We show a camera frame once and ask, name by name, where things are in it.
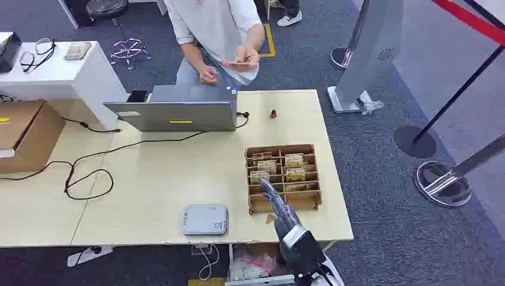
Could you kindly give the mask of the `person's right hand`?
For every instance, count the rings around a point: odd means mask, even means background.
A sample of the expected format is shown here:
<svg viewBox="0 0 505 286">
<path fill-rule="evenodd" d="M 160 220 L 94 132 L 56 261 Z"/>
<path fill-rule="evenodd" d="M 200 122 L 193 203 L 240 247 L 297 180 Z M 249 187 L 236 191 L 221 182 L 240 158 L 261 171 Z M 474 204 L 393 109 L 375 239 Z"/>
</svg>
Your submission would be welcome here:
<svg viewBox="0 0 505 286">
<path fill-rule="evenodd" d="M 217 70 L 214 67 L 204 64 L 203 66 L 197 68 L 197 70 L 201 83 L 206 85 L 217 84 Z"/>
</svg>

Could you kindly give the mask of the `person's left hand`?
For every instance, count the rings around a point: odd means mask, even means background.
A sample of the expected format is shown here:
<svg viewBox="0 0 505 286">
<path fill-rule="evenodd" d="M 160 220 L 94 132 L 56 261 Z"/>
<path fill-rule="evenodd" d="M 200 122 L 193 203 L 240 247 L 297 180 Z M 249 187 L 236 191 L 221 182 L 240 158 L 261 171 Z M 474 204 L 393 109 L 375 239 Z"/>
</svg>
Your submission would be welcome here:
<svg viewBox="0 0 505 286">
<path fill-rule="evenodd" d="M 259 55 L 257 51 L 248 45 L 241 45 L 236 50 L 235 62 L 230 67 L 239 72 L 254 70 L 259 67 Z"/>
</svg>

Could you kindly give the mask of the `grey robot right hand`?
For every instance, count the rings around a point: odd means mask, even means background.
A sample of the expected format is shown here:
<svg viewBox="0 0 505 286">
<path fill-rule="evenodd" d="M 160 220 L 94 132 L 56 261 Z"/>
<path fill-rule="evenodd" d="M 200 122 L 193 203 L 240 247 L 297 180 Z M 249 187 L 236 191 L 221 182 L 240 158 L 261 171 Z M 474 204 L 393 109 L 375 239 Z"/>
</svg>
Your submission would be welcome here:
<svg viewBox="0 0 505 286">
<path fill-rule="evenodd" d="M 282 240 L 284 236 L 295 226 L 300 225 L 300 220 L 294 209 L 284 201 L 279 192 L 267 180 L 260 178 L 260 185 L 263 187 L 263 195 L 270 202 L 276 215 L 276 231 Z"/>
</svg>

